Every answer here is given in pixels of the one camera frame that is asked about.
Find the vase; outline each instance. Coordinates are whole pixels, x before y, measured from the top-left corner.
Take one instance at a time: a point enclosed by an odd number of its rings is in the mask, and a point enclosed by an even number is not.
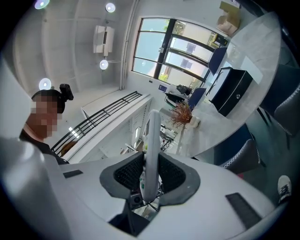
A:
[[[191,121],[189,122],[189,126],[191,126],[192,128],[196,128],[199,126],[199,124],[200,124],[200,118],[196,116],[192,116]]]

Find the round light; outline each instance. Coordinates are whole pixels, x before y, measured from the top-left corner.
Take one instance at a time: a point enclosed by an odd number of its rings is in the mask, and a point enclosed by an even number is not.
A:
[[[48,78],[43,78],[38,85],[40,90],[49,90],[51,88],[51,81]]]
[[[108,67],[108,61],[106,61],[105,59],[103,59],[103,60],[100,62],[100,68],[101,68],[102,70],[105,70],[105,69],[107,69],[107,67]]]
[[[35,9],[45,8],[49,4],[50,0],[37,0],[34,4]]]
[[[116,10],[116,6],[110,2],[110,3],[107,3],[105,9],[107,10],[107,12],[113,13]]]

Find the black and white sneaker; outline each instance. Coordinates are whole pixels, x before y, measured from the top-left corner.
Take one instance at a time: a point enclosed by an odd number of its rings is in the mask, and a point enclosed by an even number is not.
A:
[[[285,202],[292,195],[292,184],[288,176],[282,175],[278,179],[279,203]]]

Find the railing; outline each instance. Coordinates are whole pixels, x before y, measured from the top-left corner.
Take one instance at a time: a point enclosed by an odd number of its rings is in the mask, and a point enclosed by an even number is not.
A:
[[[105,108],[96,112],[92,116],[88,117],[86,120],[79,123],[75,128],[71,129],[69,133],[64,135],[52,148],[51,150],[62,157],[68,150],[70,150],[82,137],[84,137],[88,132],[95,128],[98,124],[103,122],[105,119],[109,118],[115,114],[118,110],[125,107],[132,101],[136,100],[141,96],[137,91],[128,94],[125,97],[109,104]]]

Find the ceiling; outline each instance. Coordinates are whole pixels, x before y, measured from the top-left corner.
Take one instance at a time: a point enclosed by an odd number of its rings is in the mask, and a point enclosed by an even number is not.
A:
[[[99,68],[102,53],[93,53],[96,25],[115,29],[113,50],[107,60],[120,61],[125,30],[133,0],[111,0],[114,13],[105,10],[106,0],[51,0],[41,10],[32,7],[9,40],[4,57],[29,95],[39,90],[42,78],[59,89],[68,83],[74,93],[120,82],[120,63]]]

